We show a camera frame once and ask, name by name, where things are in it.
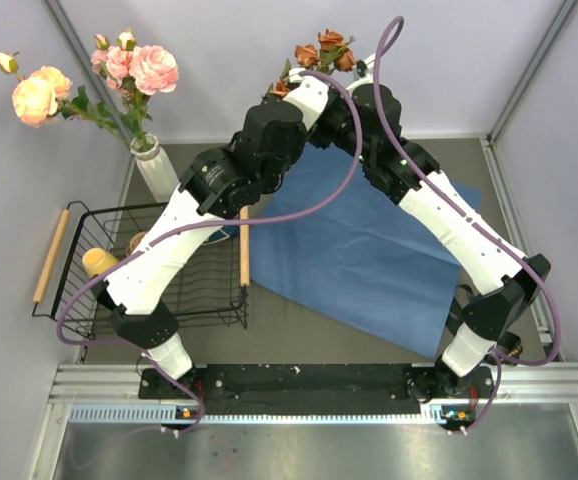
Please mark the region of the brown rose stem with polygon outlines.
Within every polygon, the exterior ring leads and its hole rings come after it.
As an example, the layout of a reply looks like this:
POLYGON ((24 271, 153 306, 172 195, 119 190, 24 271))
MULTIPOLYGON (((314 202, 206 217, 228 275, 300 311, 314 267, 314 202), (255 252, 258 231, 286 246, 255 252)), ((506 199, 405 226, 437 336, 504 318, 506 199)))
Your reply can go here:
POLYGON ((293 59, 287 58, 278 79, 272 82, 268 93, 285 97, 291 90, 290 71, 294 68, 313 70, 326 75, 334 72, 351 72, 357 60, 350 45, 353 36, 345 37, 337 31, 326 29, 317 35, 317 44, 297 45, 293 59))

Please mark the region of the peach rose stem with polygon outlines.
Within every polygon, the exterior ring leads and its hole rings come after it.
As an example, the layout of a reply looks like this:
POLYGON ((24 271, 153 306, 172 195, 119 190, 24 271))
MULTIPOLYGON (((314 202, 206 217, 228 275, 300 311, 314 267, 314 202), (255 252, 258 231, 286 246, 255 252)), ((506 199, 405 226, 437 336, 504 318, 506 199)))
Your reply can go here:
POLYGON ((90 99, 84 85, 79 86, 76 95, 72 96, 73 82, 53 66, 42 66, 29 76, 24 76, 17 55, 18 52, 0 52, 0 70, 17 80, 11 100, 15 115, 23 124, 39 128, 54 120, 85 120, 129 147, 106 104, 90 99))

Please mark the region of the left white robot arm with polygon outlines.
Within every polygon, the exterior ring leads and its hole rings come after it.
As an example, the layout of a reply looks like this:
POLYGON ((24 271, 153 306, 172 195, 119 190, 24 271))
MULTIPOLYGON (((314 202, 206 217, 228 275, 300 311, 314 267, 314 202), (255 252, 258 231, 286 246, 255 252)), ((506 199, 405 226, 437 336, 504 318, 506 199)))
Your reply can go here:
POLYGON ((265 95, 229 144, 195 157, 131 261, 96 286, 112 307, 117 335, 169 377, 180 379, 193 362, 162 294, 223 221, 280 188, 327 103, 327 85, 312 76, 299 78, 283 97, 265 95))

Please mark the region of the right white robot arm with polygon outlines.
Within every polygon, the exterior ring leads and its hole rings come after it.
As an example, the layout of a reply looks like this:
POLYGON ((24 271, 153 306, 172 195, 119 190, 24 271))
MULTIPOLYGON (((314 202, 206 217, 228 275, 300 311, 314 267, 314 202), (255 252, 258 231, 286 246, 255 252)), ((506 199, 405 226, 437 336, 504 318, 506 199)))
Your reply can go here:
POLYGON ((420 222, 476 288, 435 362, 445 389, 461 387, 485 359, 498 357, 500 340, 543 290, 550 262, 502 239, 461 197, 439 162, 402 137, 401 104, 387 87, 368 79, 337 92, 309 78, 302 88, 312 144, 359 154, 369 183, 420 222))

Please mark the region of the blue wrapping paper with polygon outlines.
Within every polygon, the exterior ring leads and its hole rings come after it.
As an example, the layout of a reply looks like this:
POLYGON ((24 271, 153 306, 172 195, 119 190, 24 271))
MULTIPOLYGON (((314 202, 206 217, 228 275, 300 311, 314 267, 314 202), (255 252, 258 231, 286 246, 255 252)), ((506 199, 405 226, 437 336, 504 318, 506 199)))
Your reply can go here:
POLYGON ((308 147, 251 210, 253 342, 274 363, 426 362, 461 274, 338 148, 308 147))

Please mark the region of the pink rose stem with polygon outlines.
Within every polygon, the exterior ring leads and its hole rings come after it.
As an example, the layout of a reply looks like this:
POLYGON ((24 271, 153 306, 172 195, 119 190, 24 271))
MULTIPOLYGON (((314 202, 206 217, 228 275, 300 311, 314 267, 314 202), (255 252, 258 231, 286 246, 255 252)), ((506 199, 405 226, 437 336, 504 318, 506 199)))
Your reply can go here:
MULTIPOLYGON (((120 34, 117 38, 117 45, 121 44, 120 34)), ((146 94, 148 102, 157 93, 173 92, 179 79, 178 65, 174 56, 159 45, 142 46, 140 53, 133 57, 130 72, 135 78, 138 89, 146 94)), ((152 119, 148 113, 148 107, 147 114, 143 123, 145 120, 152 119)))
POLYGON ((121 125, 132 135, 132 149, 145 152, 150 143, 143 129, 143 120, 147 114, 147 96, 135 83, 130 70, 133 57, 139 54, 141 47, 129 30, 120 34, 120 45, 113 46, 108 37, 102 34, 94 36, 96 49, 91 56, 93 71, 104 79, 110 90, 119 97, 124 111, 120 113, 121 125))

